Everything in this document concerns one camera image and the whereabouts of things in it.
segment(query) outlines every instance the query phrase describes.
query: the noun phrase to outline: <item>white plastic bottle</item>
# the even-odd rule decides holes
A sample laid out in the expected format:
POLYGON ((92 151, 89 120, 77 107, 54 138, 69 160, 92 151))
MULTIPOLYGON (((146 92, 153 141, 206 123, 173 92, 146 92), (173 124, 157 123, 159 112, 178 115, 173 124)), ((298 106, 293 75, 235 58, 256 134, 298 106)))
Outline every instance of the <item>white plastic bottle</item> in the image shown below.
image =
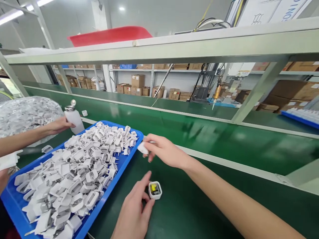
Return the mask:
POLYGON ((84 125, 81 120, 79 112, 75 109, 76 101, 72 100, 70 106, 65 107, 64 114, 68 122, 75 125, 75 128, 71 128, 74 134, 78 134, 84 130, 84 125))

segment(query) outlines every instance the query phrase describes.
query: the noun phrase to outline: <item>hand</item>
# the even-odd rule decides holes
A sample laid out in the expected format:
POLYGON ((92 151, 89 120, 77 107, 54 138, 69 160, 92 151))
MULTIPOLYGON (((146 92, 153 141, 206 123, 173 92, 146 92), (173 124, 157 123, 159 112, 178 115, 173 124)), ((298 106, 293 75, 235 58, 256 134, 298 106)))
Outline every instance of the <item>hand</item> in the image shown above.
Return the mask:
POLYGON ((0 195, 2 194, 3 190, 8 184, 8 181, 10 178, 8 172, 9 172, 8 168, 0 171, 0 195))
POLYGON ((148 171, 126 196, 111 239, 144 238, 155 200, 145 192, 152 172, 148 171), (146 201, 143 210, 142 199, 146 201))
POLYGON ((145 148, 151 151, 148 159, 149 162, 152 162, 154 156, 157 155, 167 165, 174 168, 184 169, 189 161, 193 160, 192 157, 186 154, 183 150, 177 148, 165 137, 148 134, 143 141, 145 142, 145 148))
POLYGON ((72 123, 68 123, 66 120, 66 117, 58 118, 56 121, 53 121, 45 126, 43 126, 43 129, 46 131, 48 135, 58 134, 62 131, 68 129, 68 128, 74 128, 75 125, 72 123))

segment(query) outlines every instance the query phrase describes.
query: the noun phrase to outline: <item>white shelf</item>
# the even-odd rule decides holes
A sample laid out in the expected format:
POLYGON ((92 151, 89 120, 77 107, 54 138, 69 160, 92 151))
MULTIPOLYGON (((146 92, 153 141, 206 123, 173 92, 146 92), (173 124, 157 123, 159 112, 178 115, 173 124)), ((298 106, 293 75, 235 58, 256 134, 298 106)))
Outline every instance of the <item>white shelf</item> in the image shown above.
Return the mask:
POLYGON ((63 70, 94 70, 93 68, 63 68, 63 70))
MULTIPOLYGON (((250 74, 262 75, 264 71, 252 71, 250 74)), ((282 71, 280 75, 319 75, 319 71, 282 71)))
POLYGON ((110 69, 110 71, 152 71, 149 69, 110 69))
MULTIPOLYGON (((167 72, 167 70, 154 70, 155 72, 167 72)), ((200 73, 201 70, 171 70, 170 72, 193 72, 193 73, 200 73)))
POLYGON ((5 58, 10 65, 316 61, 314 39, 319 39, 318 17, 5 58))

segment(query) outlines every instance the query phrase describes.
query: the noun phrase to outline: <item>metal prong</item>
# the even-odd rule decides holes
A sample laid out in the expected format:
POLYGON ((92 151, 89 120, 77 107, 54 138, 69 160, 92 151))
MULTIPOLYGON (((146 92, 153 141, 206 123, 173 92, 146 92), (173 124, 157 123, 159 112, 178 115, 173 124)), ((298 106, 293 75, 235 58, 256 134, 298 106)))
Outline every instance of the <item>metal prong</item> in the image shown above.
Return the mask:
POLYGON ((29 232, 27 232, 26 234, 24 234, 24 236, 28 236, 28 235, 34 233, 34 231, 35 231, 35 230, 29 231, 29 232))

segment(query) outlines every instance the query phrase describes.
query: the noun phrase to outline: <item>cable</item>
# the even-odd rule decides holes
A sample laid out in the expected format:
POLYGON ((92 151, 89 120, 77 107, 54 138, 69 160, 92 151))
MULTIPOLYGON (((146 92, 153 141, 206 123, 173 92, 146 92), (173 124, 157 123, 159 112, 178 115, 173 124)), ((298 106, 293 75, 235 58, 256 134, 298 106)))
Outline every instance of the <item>cable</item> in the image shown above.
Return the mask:
POLYGON ((198 81, 199 81, 199 79, 200 79, 200 76, 201 76, 201 75, 202 75, 202 73, 203 73, 203 70, 204 70, 204 66, 205 66, 205 65, 206 65, 206 63, 204 63, 204 64, 202 65, 202 68, 201 68, 200 74, 199 74, 199 76, 198 76, 198 79, 197 79, 197 81, 196 81, 196 84, 195 84, 195 86, 194 86, 194 89, 193 89, 192 95, 190 96, 189 100, 187 100, 187 102, 190 102, 190 100, 191 100, 191 99, 192 99, 192 97, 193 97, 193 94, 194 94, 195 89, 196 89, 196 87, 197 87, 197 84, 198 84, 198 81))

